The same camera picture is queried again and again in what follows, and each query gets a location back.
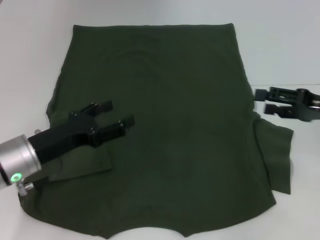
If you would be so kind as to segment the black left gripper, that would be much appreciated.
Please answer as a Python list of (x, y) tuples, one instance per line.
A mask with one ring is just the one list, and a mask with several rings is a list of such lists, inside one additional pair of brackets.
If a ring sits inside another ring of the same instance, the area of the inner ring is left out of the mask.
[(90, 103), (81, 112), (71, 113), (68, 120), (28, 138), (39, 162), (43, 165), (81, 146), (99, 147), (127, 134), (135, 125), (130, 115), (97, 130), (94, 116), (113, 110), (113, 102)]

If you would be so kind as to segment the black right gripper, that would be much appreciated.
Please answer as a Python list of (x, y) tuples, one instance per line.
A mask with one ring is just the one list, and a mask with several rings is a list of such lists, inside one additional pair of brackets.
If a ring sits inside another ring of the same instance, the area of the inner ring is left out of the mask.
[(278, 115), (284, 119), (297, 119), (302, 122), (311, 122), (320, 119), (320, 96), (307, 89), (298, 88), (296, 90), (271, 87), (266, 89), (256, 89), (255, 101), (270, 101), (283, 104), (266, 104), (264, 114)]

